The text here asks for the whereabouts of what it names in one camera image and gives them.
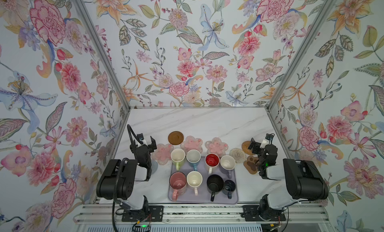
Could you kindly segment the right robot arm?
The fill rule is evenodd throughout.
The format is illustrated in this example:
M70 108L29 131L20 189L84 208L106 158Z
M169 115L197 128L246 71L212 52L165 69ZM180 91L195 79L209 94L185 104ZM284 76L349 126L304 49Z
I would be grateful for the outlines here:
M284 212L290 206L325 200L329 194L329 188L314 162L283 159L282 164L277 164L278 148L272 144L273 138L274 134L267 134L261 143L252 138L248 149L257 155L254 164L262 179L285 184L265 194L258 205L243 206L242 217L247 222L282 222L285 220Z

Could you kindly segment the white embroidered round coaster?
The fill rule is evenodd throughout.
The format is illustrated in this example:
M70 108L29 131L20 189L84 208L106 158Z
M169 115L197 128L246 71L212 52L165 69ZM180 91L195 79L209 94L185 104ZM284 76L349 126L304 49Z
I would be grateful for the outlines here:
M247 154L240 148L234 148L229 155L235 159L236 163L243 163L247 160Z

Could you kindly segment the pink flower coaster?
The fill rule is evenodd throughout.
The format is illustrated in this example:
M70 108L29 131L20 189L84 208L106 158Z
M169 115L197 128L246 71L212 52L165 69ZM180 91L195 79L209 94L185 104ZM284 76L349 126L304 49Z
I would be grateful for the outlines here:
M228 144L218 137L213 138L211 141L207 141L205 146L207 148L207 154L216 154L219 158L224 156L229 149Z
M174 150L172 144L158 144L157 149L152 153L151 157L159 165L165 165L171 161L171 152Z
M201 138L195 138L193 136L187 136L185 141L180 144L182 150L188 153L191 150L197 150L201 154L203 153L203 140Z

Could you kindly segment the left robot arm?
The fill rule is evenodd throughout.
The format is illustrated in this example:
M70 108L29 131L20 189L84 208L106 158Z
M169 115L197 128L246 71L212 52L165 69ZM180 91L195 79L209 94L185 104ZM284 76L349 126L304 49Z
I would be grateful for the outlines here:
M134 159L112 159L98 181L96 193L99 198L111 200L126 213L133 216L148 216L148 199L134 191L135 182L149 181L152 175L151 153L157 149L156 140L147 144L143 135L139 142L131 142Z

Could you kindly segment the brown paw shaped coaster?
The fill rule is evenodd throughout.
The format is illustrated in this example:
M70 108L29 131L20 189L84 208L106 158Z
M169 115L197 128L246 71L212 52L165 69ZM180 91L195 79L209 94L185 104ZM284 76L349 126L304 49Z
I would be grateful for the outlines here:
M243 162L243 165L251 175L255 175L259 172L259 158L256 156L248 156Z

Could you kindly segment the woven rattan round coaster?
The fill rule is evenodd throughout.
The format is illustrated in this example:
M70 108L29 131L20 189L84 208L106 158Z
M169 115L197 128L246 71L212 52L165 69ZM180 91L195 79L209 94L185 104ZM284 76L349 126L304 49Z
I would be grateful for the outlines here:
M251 141L245 141L245 142L243 142L243 143L242 143L242 150L243 150L244 153L246 153L246 154L248 154L248 155L254 155L253 152L252 152L252 150L249 149L250 145L251 145Z

